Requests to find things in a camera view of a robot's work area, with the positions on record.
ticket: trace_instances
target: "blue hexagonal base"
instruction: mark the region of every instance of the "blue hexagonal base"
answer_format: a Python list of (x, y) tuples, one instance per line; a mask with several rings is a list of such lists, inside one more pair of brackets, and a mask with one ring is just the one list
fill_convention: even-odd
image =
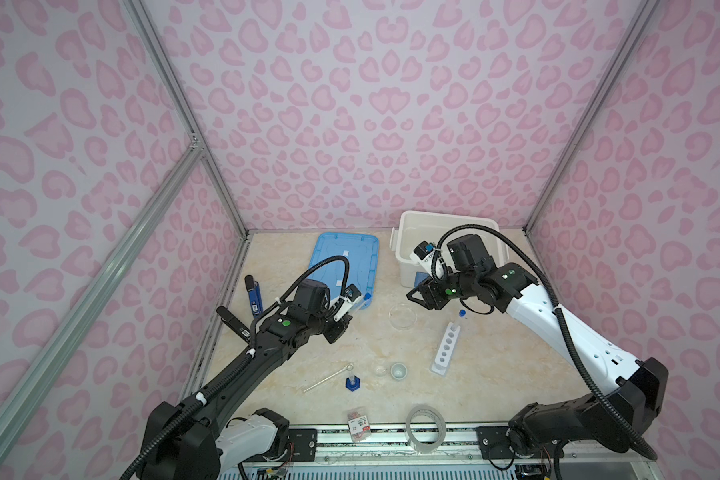
[(355, 376), (355, 384), (354, 385), (350, 383), (349, 377), (347, 377), (347, 381), (344, 384), (344, 386), (347, 387), (347, 390), (349, 390), (350, 392), (354, 392), (355, 390), (360, 388), (360, 377)]

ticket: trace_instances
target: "beige table surface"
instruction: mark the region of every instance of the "beige table surface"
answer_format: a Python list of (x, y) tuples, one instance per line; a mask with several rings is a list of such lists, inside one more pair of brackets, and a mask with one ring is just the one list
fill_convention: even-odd
[[(322, 336), (312, 337), (259, 385), (240, 406), (238, 416), (265, 407), (288, 418), (292, 425), (334, 424), (346, 422), (350, 408), (363, 406), (372, 423), (398, 423), (405, 421), (413, 406), (425, 403), (439, 410), (447, 422), (506, 421), (528, 403), (560, 402), (586, 393), (572, 366), (526, 326), (499, 312), (471, 314), (463, 320), (448, 374), (442, 377), (430, 372), (445, 327), (458, 317), (461, 305), (450, 302), (435, 312), (408, 302), (405, 293), (409, 289), (400, 284), (398, 262), (388, 248), (391, 229), (352, 232), (375, 235), (379, 240), (372, 304), (358, 312), (333, 345)], [(503, 233), (533, 258), (521, 230)], [(266, 308), (307, 269), (318, 236), (255, 234), (230, 310), (241, 321), (250, 322), (244, 275), (251, 274), (259, 281)], [(514, 253), (510, 261), (522, 264)], [(412, 330), (397, 331), (390, 325), (389, 310), (398, 303), (409, 304), (418, 313)], [(468, 304), (485, 311), (476, 300), (468, 300)], [(244, 346), (244, 341), (223, 328), (208, 379)], [(361, 378), (359, 390), (350, 392), (344, 387), (345, 378), (336, 377), (302, 392), (349, 362)], [(374, 375), (377, 365), (389, 368), (394, 362), (407, 366), (408, 378), (399, 382), (390, 375)]]

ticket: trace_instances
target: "black mounting plate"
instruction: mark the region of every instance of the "black mounting plate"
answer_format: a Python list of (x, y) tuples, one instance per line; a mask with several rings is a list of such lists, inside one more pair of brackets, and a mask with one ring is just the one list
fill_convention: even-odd
[[(488, 460), (490, 455), (491, 460), (509, 460), (514, 456), (514, 453), (509, 450), (509, 442), (507, 440), (507, 427), (477, 427), (475, 429), (478, 434), (478, 446), (480, 447), (480, 454), (483, 456), (483, 460)], [(483, 443), (483, 440), (488, 440), (488, 445)], [(547, 451), (550, 457), (554, 454), (555, 445), (552, 443), (544, 444), (547, 447)], [(539, 449), (532, 458), (542, 458), (543, 449)]]
[[(288, 430), (288, 443), (293, 444), (293, 462), (314, 462), (317, 446), (317, 430), (314, 428), (290, 428)], [(254, 455), (246, 462), (267, 462), (263, 456)]]

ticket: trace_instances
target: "blue marker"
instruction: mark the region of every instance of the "blue marker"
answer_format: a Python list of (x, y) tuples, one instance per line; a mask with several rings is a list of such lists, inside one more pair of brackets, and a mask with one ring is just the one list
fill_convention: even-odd
[(246, 275), (246, 290), (248, 290), (248, 301), (251, 304), (253, 318), (258, 318), (264, 309), (264, 305), (262, 304), (262, 293), (259, 290), (259, 282), (255, 281), (252, 275)]

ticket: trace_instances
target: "white label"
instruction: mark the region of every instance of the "white label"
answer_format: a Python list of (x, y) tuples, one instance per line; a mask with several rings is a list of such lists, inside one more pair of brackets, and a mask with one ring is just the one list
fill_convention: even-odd
[(362, 416), (353, 418), (349, 421), (349, 435), (357, 435), (362, 433), (364, 430), (370, 430), (371, 426), (368, 424), (368, 417)]

